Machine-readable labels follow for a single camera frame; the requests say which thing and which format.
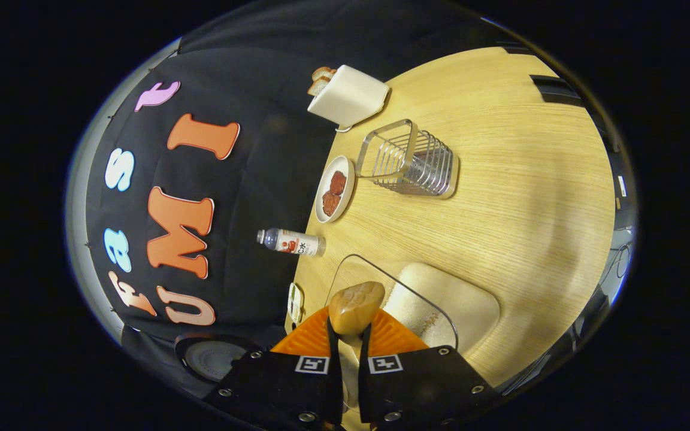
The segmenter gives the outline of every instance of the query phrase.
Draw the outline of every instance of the metal wire rack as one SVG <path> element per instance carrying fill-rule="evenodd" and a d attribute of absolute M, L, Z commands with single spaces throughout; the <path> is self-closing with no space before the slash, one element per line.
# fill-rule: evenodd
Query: metal wire rack
<path fill-rule="evenodd" d="M 364 166 L 372 166 L 370 175 Z M 459 159 L 446 144 L 411 120 L 378 128 L 364 138 L 356 175 L 407 195 L 446 199 L 456 188 Z"/>

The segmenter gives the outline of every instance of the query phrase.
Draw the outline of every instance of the white plate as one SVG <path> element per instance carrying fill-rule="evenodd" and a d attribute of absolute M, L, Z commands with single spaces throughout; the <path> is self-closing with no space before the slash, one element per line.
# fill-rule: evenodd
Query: white plate
<path fill-rule="evenodd" d="M 331 216 L 326 215 L 323 212 L 323 194 L 329 191 L 329 184 L 332 182 L 332 177 L 334 177 L 334 172 L 340 171 L 345 175 L 345 189 L 340 195 L 340 204 L 334 210 Z M 316 210 L 316 218 L 321 223 L 329 223 L 329 221 L 337 220 L 337 217 L 342 215 L 347 207 L 347 203 L 350 202 L 350 195 L 353 194 L 353 183 L 356 181 L 356 169 L 353 167 L 353 162 L 348 160 L 345 156 L 337 156 L 329 163 L 329 166 L 323 170 L 323 175 L 321 175 L 321 181 L 318 183 L 318 191 L 316 192 L 316 201 L 314 204 Z"/>

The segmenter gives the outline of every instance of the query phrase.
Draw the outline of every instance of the bottle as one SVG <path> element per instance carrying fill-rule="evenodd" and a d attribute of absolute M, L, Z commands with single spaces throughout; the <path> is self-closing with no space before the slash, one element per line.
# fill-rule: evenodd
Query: bottle
<path fill-rule="evenodd" d="M 271 250 L 307 256 L 321 256 L 326 248 L 323 238 L 277 228 L 258 230 L 257 242 Z"/>

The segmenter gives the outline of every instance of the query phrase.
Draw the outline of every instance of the speaker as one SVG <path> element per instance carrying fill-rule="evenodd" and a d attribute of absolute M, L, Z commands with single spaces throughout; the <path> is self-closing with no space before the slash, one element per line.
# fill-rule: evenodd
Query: speaker
<path fill-rule="evenodd" d="M 195 377 L 215 383 L 233 368 L 233 362 L 260 346 L 232 335 L 184 333 L 175 339 L 175 355 L 181 365 Z"/>

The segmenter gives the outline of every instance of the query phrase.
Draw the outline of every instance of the wood grain surface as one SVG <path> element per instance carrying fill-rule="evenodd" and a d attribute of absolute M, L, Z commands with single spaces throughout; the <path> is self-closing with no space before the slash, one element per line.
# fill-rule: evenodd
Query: wood grain surface
<path fill-rule="evenodd" d="M 493 386 L 563 335 L 609 253 L 613 178 L 587 111 L 545 103 L 529 74 L 556 76 L 501 47 L 443 57 L 388 81 L 385 109 L 337 134 L 326 164 L 339 155 L 355 162 L 366 134 L 408 118 L 460 158 L 457 191 L 405 196 L 358 179 L 348 208 L 328 224 L 311 203 L 306 232 L 326 238 L 326 252 L 299 259 L 303 319 L 325 305 L 337 265 L 359 254 L 395 276 L 422 262 L 493 294 L 498 324 L 461 352 Z"/>

